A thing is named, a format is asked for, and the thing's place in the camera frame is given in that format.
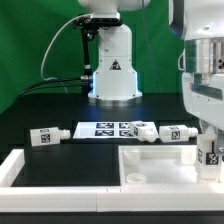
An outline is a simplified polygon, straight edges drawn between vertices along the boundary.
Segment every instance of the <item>white cylinder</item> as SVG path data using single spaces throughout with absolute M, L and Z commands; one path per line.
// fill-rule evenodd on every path
M 137 166 L 141 160 L 140 149 L 133 147 L 123 149 L 124 164 L 128 166 Z
M 69 139 L 69 130 L 59 130 L 54 128 L 41 128 L 30 130 L 32 146 L 59 144 L 60 140 Z
M 197 128 L 188 128 L 185 125 L 159 127 L 159 137 L 162 142 L 184 142 L 197 135 Z
M 131 173 L 127 175 L 127 183 L 129 184 L 145 184 L 147 177 L 141 173 Z

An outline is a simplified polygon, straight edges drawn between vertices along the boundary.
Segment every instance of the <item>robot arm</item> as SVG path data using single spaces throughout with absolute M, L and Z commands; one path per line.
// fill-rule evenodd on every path
M 118 11 L 133 11 L 142 8 L 142 0 L 78 0 L 80 5 L 90 13 L 117 13 Z M 144 0 L 147 6 L 150 0 Z
M 200 119 L 203 133 L 198 137 L 198 174 L 218 178 L 224 155 L 224 1 L 169 3 L 171 29 L 185 41 L 185 108 Z

